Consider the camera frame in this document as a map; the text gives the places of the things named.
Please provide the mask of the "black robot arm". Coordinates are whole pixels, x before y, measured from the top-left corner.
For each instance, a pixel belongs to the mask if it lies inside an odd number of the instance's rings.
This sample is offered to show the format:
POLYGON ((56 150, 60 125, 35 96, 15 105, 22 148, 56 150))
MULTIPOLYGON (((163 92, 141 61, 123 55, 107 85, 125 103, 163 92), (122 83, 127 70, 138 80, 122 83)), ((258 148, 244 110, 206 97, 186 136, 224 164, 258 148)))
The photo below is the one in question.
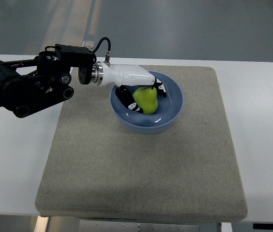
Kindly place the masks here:
POLYGON ((0 107, 24 118, 72 98, 70 69, 81 69, 79 81, 87 85, 96 62, 94 51, 85 47, 47 46, 28 60, 0 60, 0 107))

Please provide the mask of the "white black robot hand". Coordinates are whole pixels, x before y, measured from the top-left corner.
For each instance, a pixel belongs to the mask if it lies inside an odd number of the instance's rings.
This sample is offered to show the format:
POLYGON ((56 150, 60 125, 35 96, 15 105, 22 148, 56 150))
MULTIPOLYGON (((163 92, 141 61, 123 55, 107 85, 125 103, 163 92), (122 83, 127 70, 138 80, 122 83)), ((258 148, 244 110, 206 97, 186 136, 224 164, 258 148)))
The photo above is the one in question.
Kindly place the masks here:
POLYGON ((137 113, 143 113, 133 97, 138 88, 151 86, 157 90, 157 96, 167 96, 164 84, 138 65, 106 65, 97 62, 93 67, 91 82, 98 86, 114 84, 117 87, 115 95, 120 102, 125 108, 137 113))

